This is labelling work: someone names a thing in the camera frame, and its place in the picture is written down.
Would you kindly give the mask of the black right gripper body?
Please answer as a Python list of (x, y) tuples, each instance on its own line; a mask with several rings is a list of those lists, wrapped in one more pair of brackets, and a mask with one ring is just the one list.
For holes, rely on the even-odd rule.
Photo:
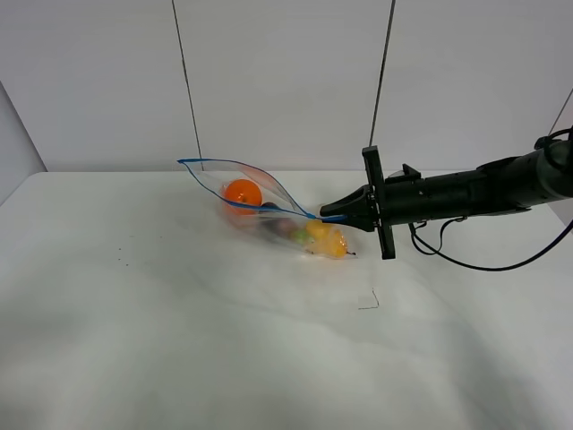
[(394, 226), (469, 216), (469, 185), (458, 174), (423, 178), (405, 164), (401, 176), (384, 178), (378, 148), (366, 147), (362, 155), (384, 260), (396, 257)]

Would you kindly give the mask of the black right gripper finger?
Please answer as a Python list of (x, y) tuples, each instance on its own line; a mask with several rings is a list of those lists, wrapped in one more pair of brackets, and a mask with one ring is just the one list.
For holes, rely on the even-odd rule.
[(346, 217), (342, 224), (350, 228), (356, 228), (364, 232), (372, 231), (372, 220), (368, 217)]
[(367, 216), (369, 214), (369, 187), (360, 187), (333, 203), (322, 205), (321, 216)]

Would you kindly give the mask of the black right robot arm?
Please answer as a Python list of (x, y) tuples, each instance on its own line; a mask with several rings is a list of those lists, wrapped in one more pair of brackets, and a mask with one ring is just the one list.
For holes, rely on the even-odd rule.
[(368, 182), (321, 206), (329, 223), (376, 232), (385, 260), (395, 258), (392, 229), (437, 219), (467, 219), (528, 211), (572, 196), (572, 131), (539, 138), (533, 151), (474, 170), (424, 177), (405, 164), (385, 177), (376, 147), (362, 151)]

